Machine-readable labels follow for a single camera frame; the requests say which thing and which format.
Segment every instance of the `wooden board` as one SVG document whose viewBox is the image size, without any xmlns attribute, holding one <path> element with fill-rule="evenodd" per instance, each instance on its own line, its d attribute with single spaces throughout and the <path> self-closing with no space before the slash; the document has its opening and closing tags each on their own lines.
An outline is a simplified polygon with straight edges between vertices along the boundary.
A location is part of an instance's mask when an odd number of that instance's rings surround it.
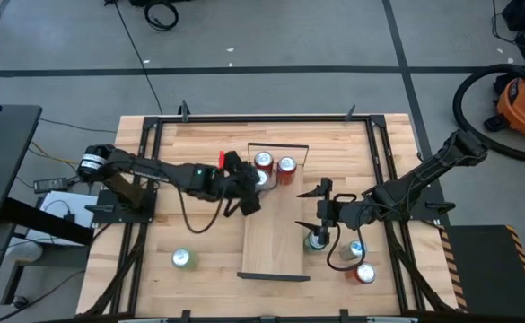
<svg viewBox="0 0 525 323">
<path fill-rule="evenodd" d="M 303 166 L 297 168 L 292 184 L 277 186 L 261 195 L 262 209 L 246 218 L 242 270 L 244 274 L 264 274 L 266 279 L 303 279 L 302 221 Z"/>
<path fill-rule="evenodd" d="M 414 168 L 416 142 L 407 115 L 386 115 L 389 139 L 398 175 Z M 135 153 L 140 140 L 143 117 L 123 117 L 116 145 Z M 310 191 L 321 177 L 334 181 L 334 194 L 360 193 L 375 185 L 372 157 L 363 123 L 228 123 L 177 124 L 162 130 L 159 158 L 165 162 L 204 162 L 216 164 L 220 150 L 236 150 L 248 157 L 248 142 L 308 144 L 311 148 L 304 165 L 302 187 Z M 153 141 L 148 143 L 150 152 Z M 381 140 L 378 136 L 379 151 Z M 185 203 L 193 226 L 203 227 L 215 205 L 189 196 Z M 159 191 L 155 221 L 149 226 L 144 251 L 143 273 L 136 309 L 138 317 L 179 317 L 183 310 L 192 316 L 336 316 L 340 309 L 350 315 L 395 315 L 398 302 L 389 262 L 388 245 L 382 223 L 362 229 L 368 246 L 366 260 L 377 271 L 373 284 L 348 284 L 341 273 L 325 263 L 327 250 L 305 254 L 304 283 L 267 282 L 240 279 L 245 218 L 220 218 L 212 229 L 196 235 L 186 230 L 176 190 L 166 184 Z M 302 201 L 303 219 L 318 223 L 316 199 Z M 455 295 L 437 230 L 422 223 L 411 223 L 411 236 L 420 272 L 451 306 Z M 95 242 L 79 300 L 77 312 L 92 306 L 112 278 L 117 265 L 123 226 L 112 225 Z M 342 229 L 341 243 L 355 239 L 355 232 Z M 196 272 L 182 272 L 171 265 L 171 253 L 187 247 L 200 254 Z M 334 253 L 334 264 L 344 265 Z M 411 287 L 403 270 L 408 298 Z M 123 290 L 127 295 L 129 284 Z"/>
</svg>

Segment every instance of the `wooden table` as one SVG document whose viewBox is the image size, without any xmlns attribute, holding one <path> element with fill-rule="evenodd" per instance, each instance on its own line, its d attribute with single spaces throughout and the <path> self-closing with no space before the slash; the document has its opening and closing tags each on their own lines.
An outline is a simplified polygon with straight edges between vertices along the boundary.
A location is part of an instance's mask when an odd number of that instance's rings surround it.
<svg viewBox="0 0 525 323">
<path fill-rule="evenodd" d="M 401 176 L 419 163 L 416 142 L 406 114 L 385 117 Z M 136 153 L 143 119 L 137 116 L 120 120 L 115 143 L 118 148 Z M 383 153 L 379 132 L 376 137 L 378 149 Z M 306 191 L 312 190 L 321 177 L 333 179 L 335 193 L 361 193 L 376 184 L 365 124 L 358 122 L 169 124 L 162 130 L 159 159 L 171 163 L 217 164 L 221 150 L 236 150 L 246 159 L 248 142 L 308 144 L 310 151 L 303 166 L 302 184 Z M 147 152 L 152 150 L 152 144 L 150 140 Z M 388 179 L 384 158 L 381 159 L 384 177 Z M 215 205 L 189 196 L 185 196 L 185 202 L 192 225 L 204 227 Z M 319 222 L 316 199 L 304 199 L 302 208 L 304 221 Z M 382 223 L 362 228 L 368 247 L 366 260 L 375 266 L 377 274 L 376 281 L 368 285 L 349 284 L 343 274 L 331 270 L 325 262 L 326 250 L 305 254 L 304 274 L 311 277 L 309 282 L 240 279 L 236 273 L 241 270 L 244 227 L 245 218 L 235 214 L 230 218 L 221 216 L 204 234 L 189 232 L 180 213 L 176 190 L 163 184 L 156 216 L 148 229 L 136 316 L 179 317 L 183 310 L 191 310 L 193 317 L 336 316 L 340 309 L 348 309 L 350 315 L 399 314 Z M 457 307 L 439 232 L 417 222 L 410 222 L 409 228 L 420 272 L 444 301 Z M 123 229 L 123 224 L 113 224 L 92 246 L 77 312 L 90 308 L 114 275 Z M 355 232 L 342 229 L 342 243 L 355 237 Z M 199 253 L 197 271 L 184 272 L 172 266 L 171 253 L 180 247 Z M 344 264 L 337 256 L 333 261 Z M 413 309 L 409 277 L 404 268 L 402 272 L 408 303 Z M 128 289 L 129 283 L 125 283 L 122 310 L 126 309 Z"/>
</svg>

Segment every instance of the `red tag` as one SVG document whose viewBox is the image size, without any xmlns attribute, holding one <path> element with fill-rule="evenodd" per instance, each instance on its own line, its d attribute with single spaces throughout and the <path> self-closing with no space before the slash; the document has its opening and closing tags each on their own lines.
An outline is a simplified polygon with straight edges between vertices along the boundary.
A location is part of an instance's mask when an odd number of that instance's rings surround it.
<svg viewBox="0 0 525 323">
<path fill-rule="evenodd" d="M 221 170 L 224 167 L 224 151 L 220 151 L 218 155 L 218 168 Z"/>
</svg>

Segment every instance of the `concrete floor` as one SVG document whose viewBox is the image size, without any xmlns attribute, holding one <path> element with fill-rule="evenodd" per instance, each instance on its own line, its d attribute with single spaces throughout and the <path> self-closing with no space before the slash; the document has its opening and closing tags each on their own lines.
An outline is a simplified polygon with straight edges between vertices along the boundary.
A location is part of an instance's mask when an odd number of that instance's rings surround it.
<svg viewBox="0 0 525 323">
<path fill-rule="evenodd" d="M 498 0 L 498 10 L 507 2 Z M 0 76 L 10 71 L 14 77 L 0 77 L 0 103 L 37 104 L 44 118 L 106 129 L 116 128 L 121 115 L 158 113 L 145 78 L 132 73 L 140 65 L 117 11 L 102 3 L 3 0 Z M 525 64 L 516 47 L 492 36 L 490 0 L 195 0 L 176 6 L 179 25 L 159 33 L 147 26 L 141 9 L 119 4 L 146 66 L 157 69 L 151 81 L 165 113 L 176 113 L 182 100 L 194 114 L 346 112 L 356 104 L 356 113 L 410 113 L 420 150 L 429 153 L 456 127 L 451 99 L 467 76 L 440 67 Z M 503 21 L 499 28 L 511 35 Z M 402 50 L 405 59 L 398 60 Z M 207 69 L 229 64 L 325 67 L 320 73 Z M 360 73 L 353 66 L 376 68 Z M 408 66 L 437 68 L 410 76 Z M 99 71 L 79 76 L 92 69 Z M 491 111 L 490 85 L 483 81 L 468 93 L 466 110 L 476 123 Z M 87 144 L 114 138 L 41 123 L 34 139 L 49 153 L 76 160 Z M 517 135 L 503 140 L 525 145 Z M 31 182 L 72 173 L 64 164 L 28 155 L 19 176 Z M 525 247 L 525 163 L 490 153 L 479 167 L 455 170 L 441 183 L 446 199 L 458 205 L 453 224 L 510 224 Z M 18 182 L 11 195 L 36 200 Z M 9 269 L 5 262 L 0 277 Z M 19 293 L 37 297 L 73 272 L 32 268 Z M 6 322 L 71 317 L 81 279 Z M 0 306 L 0 316 L 11 310 Z"/>
</svg>

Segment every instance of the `white sticker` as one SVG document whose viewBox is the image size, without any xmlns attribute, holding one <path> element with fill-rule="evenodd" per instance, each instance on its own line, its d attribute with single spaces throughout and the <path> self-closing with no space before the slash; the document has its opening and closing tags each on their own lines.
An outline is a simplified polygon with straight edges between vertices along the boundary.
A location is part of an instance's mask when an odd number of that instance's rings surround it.
<svg viewBox="0 0 525 323">
<path fill-rule="evenodd" d="M 81 161 L 81 167 L 88 167 L 97 170 L 101 167 L 101 165 L 92 161 Z"/>
<path fill-rule="evenodd" d="M 93 155 L 91 153 L 86 153 L 83 155 L 83 160 L 84 161 L 93 161 L 93 162 L 98 162 L 98 163 L 101 163 L 101 164 L 104 164 L 107 162 L 106 159 L 100 157 L 100 156 L 97 156 L 97 155 Z"/>
</svg>

